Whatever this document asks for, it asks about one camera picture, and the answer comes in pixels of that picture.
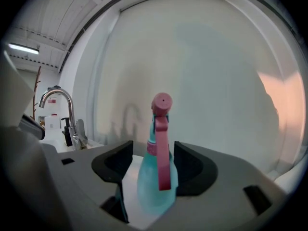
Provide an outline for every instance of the fluorescent light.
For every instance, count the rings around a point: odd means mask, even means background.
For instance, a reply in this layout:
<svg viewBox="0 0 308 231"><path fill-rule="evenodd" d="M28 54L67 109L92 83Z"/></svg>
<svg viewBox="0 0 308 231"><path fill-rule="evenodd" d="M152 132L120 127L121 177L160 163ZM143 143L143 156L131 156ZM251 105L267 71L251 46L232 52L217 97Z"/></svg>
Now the fluorescent light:
<svg viewBox="0 0 308 231"><path fill-rule="evenodd" d="M9 47L12 48L12 49L15 49L15 50L26 51L26 52L33 53L33 54L36 54L36 55L39 54L39 50L30 48L30 47L27 47L27 46L19 45L19 44L10 43Z"/></svg>

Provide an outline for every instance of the black bottle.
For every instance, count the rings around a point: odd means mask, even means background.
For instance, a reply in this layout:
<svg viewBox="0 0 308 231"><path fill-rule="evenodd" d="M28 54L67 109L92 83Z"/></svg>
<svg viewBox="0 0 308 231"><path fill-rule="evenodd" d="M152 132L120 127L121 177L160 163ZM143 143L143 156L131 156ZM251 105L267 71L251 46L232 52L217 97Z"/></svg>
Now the black bottle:
<svg viewBox="0 0 308 231"><path fill-rule="evenodd" d="M71 135L69 134L69 118L65 117L61 119L62 121L65 120L66 126L64 127L64 131L62 131L63 135L64 135L64 143L67 146L72 146L72 140L71 140Z"/></svg>

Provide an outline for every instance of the faucet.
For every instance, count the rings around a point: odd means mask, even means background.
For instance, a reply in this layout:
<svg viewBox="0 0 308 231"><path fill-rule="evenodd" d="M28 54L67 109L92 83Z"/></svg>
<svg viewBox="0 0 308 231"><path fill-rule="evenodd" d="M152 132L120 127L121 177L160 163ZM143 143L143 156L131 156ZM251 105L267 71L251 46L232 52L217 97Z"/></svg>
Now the faucet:
<svg viewBox="0 0 308 231"><path fill-rule="evenodd" d="M73 100L67 91L65 91L59 86L48 88L48 90L44 92L43 96L41 97L39 101L39 107L44 108L45 102L48 99L48 97L56 93L64 96L68 103L68 114L69 114L69 125L70 125L68 130L71 136L74 150L86 149L88 138L85 133L83 120L79 119L77 120L75 124Z"/></svg>

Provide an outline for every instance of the teal spray bottle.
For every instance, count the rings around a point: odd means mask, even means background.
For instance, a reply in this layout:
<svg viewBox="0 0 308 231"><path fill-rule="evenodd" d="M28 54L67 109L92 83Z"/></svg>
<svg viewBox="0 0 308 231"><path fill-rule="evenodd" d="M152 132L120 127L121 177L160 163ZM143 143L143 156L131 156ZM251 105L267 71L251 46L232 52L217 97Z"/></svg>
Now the teal spray bottle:
<svg viewBox="0 0 308 231"><path fill-rule="evenodd" d="M175 202L179 185L167 134L171 106L172 99L167 93L157 94L152 101L147 153L137 180L137 196L142 208L155 215L163 214Z"/></svg>

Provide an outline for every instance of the faucet handle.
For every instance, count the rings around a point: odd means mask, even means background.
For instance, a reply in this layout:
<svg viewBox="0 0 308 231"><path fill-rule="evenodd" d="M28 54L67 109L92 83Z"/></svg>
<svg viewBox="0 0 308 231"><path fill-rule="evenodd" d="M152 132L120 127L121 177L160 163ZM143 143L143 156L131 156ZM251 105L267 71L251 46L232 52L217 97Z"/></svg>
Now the faucet handle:
<svg viewBox="0 0 308 231"><path fill-rule="evenodd" d="M88 138L86 136L85 126L82 119L77 120L76 128L79 141L83 144L83 146L86 146L88 143Z"/></svg>

